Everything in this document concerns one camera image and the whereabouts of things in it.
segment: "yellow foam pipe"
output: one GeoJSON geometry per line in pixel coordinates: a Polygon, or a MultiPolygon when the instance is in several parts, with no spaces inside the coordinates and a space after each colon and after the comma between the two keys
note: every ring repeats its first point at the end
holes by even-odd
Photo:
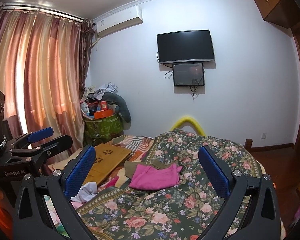
{"type": "Polygon", "coordinates": [[[170,131],[172,131],[173,129],[175,128],[178,128],[180,127],[180,125],[182,125],[183,123],[185,122],[189,122],[193,125],[193,127],[195,128],[196,132],[198,135],[201,135],[201,136],[206,136],[206,133],[204,132],[204,130],[201,128],[201,126],[199,125],[199,123],[193,119],[192,117],[190,116],[184,116],[184,117],[181,117],[171,128],[170,131]]]}

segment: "curtain rod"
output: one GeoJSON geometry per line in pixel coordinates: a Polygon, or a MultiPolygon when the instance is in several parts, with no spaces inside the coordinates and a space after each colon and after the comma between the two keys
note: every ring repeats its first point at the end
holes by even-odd
{"type": "Polygon", "coordinates": [[[77,22],[82,22],[84,19],[66,12],[62,12],[62,11],[57,11],[51,8],[46,8],[46,7],[42,7],[42,6],[37,6],[37,5],[28,5],[28,4],[17,4],[17,3],[6,3],[3,6],[3,10],[11,10],[11,9],[20,9],[20,10],[32,10],[32,11],[42,11],[45,13],[50,13],[50,14],[54,14],[54,15],[58,15],[61,17],[65,17],[68,18],[70,20],[74,20],[77,22]]]}

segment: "white cloth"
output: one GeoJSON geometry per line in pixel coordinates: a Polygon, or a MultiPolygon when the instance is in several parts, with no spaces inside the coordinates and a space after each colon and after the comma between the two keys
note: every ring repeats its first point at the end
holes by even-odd
{"type": "Polygon", "coordinates": [[[116,94],[118,92],[117,88],[118,87],[115,84],[112,84],[111,82],[109,82],[109,83],[104,84],[101,87],[99,87],[99,90],[97,91],[95,96],[96,96],[97,100],[101,101],[104,93],[110,92],[110,93],[116,94]]]}
{"type": "Polygon", "coordinates": [[[86,203],[97,195],[97,183],[95,181],[84,184],[75,197],[70,198],[72,201],[86,203]]]}

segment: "orange object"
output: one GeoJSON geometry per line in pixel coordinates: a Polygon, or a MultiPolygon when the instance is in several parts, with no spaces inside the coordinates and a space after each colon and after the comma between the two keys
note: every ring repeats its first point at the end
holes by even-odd
{"type": "Polygon", "coordinates": [[[108,109],[107,101],[101,101],[101,109],[102,110],[107,110],[108,109]]]}
{"type": "Polygon", "coordinates": [[[101,110],[101,111],[94,112],[94,119],[105,118],[111,115],[113,115],[112,109],[101,110]]]}
{"type": "Polygon", "coordinates": [[[0,207],[0,228],[12,240],[12,217],[0,207]]]}

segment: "wooden cabinet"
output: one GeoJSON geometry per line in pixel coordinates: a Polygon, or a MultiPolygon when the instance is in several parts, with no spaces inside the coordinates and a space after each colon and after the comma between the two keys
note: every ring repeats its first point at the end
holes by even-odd
{"type": "Polygon", "coordinates": [[[300,22],[300,9],[294,0],[255,0],[263,19],[290,28],[300,22]]]}

